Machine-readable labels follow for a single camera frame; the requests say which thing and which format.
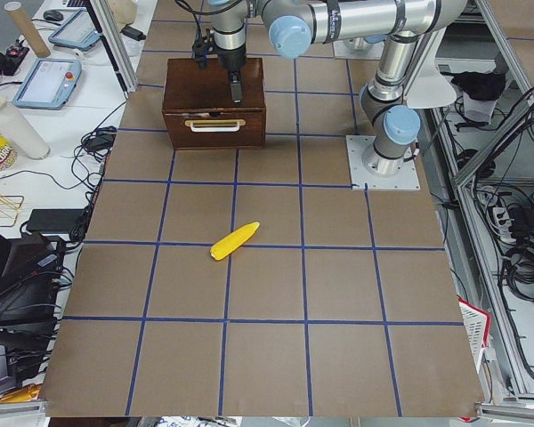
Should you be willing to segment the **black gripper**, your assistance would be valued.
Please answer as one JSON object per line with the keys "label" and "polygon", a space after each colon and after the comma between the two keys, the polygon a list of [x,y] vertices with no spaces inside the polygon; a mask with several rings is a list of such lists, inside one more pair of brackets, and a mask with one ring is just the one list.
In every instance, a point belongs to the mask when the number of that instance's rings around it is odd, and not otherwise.
{"label": "black gripper", "polygon": [[234,103],[242,102],[241,68],[246,64],[246,47],[236,49],[216,48],[220,64],[227,70],[231,81],[231,98]]}

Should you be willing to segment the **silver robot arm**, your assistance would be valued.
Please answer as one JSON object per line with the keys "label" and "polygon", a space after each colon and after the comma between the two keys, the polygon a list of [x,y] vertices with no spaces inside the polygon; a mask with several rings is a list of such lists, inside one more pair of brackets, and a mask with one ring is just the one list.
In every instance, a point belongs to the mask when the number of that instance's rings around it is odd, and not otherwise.
{"label": "silver robot arm", "polygon": [[425,36],[440,35],[464,10],[464,1],[212,1],[213,45],[230,71],[246,59],[247,19],[260,17],[277,54],[295,59],[313,44],[384,36],[375,76],[360,92],[360,106],[376,137],[363,154],[366,169],[395,175],[416,141],[421,121],[404,98],[412,68],[424,55]]}

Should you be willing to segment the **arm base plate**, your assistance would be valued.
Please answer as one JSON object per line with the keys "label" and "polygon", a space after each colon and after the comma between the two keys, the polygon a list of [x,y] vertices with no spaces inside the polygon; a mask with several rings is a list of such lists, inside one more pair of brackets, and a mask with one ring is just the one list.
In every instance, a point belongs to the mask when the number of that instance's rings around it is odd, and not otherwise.
{"label": "arm base plate", "polygon": [[419,191],[411,146],[399,159],[385,159],[374,151],[373,135],[347,135],[346,150],[354,190]]}

